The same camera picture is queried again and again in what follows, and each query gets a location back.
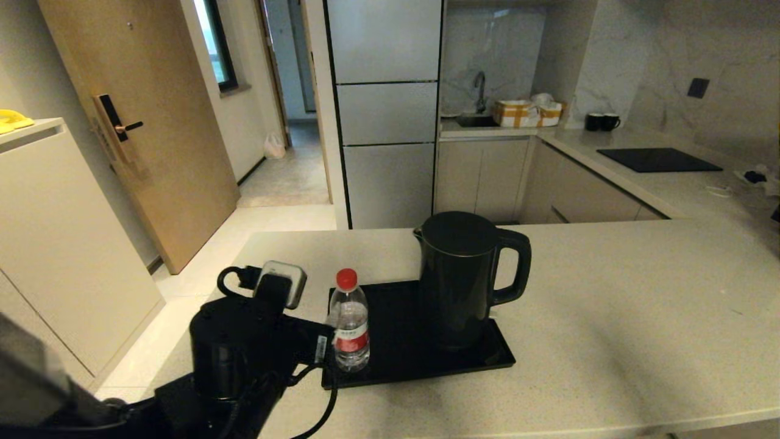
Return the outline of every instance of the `red bottle cap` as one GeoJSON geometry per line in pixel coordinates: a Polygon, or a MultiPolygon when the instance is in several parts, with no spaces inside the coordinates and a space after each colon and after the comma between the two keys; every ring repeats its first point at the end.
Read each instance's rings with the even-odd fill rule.
{"type": "Polygon", "coordinates": [[[357,286],[357,273],[351,268],[339,270],[336,273],[336,285],[344,291],[354,290],[357,286]]]}

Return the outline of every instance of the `floor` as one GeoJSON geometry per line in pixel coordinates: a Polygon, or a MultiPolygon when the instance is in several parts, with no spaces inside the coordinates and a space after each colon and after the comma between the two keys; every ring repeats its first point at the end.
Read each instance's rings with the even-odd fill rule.
{"type": "Polygon", "coordinates": [[[239,207],[329,204],[317,121],[290,122],[291,146],[241,185],[239,207]]]}
{"type": "Polygon", "coordinates": [[[171,276],[164,266],[152,275],[166,305],[95,396],[127,402],[141,398],[192,316],[215,289],[217,274],[232,263],[251,234],[335,228],[333,205],[236,209],[179,275],[171,276]]]}

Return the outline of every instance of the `plastic water bottle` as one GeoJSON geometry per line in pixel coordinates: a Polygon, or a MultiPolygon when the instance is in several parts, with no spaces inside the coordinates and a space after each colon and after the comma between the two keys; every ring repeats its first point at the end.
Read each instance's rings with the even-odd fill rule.
{"type": "Polygon", "coordinates": [[[333,346],[336,364],[345,372],[357,372],[368,364],[368,302],[357,284],[355,270],[345,268],[336,274],[328,322],[335,329],[333,346]]]}

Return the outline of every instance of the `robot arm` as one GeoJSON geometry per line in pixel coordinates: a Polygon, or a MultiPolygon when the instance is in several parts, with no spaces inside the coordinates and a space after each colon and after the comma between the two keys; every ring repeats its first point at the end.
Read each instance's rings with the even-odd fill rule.
{"type": "MultiPolygon", "coordinates": [[[[333,364],[333,329],[283,313],[297,306],[305,282],[299,267],[280,262],[262,274],[250,266],[223,270],[218,286],[226,296],[190,322],[193,372],[131,405],[96,400],[52,367],[53,354],[38,339],[0,314],[0,437],[255,439],[287,387],[333,364]],[[242,287],[256,283],[253,297],[225,287],[231,272],[242,287]],[[307,368],[295,377],[300,364],[307,368]]],[[[323,418],[298,437],[324,424],[333,389],[323,418]]]]}

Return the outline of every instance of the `black kettle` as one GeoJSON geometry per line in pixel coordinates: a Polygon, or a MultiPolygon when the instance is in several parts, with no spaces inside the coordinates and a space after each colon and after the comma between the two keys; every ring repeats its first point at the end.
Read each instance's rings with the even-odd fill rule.
{"type": "Polygon", "coordinates": [[[446,351],[473,346],[488,323],[490,307],[523,294],[531,264],[528,237],[468,212],[433,215],[414,236],[423,252],[418,311],[425,337],[446,351]],[[519,253],[515,280],[494,290],[502,248],[519,253]]]}

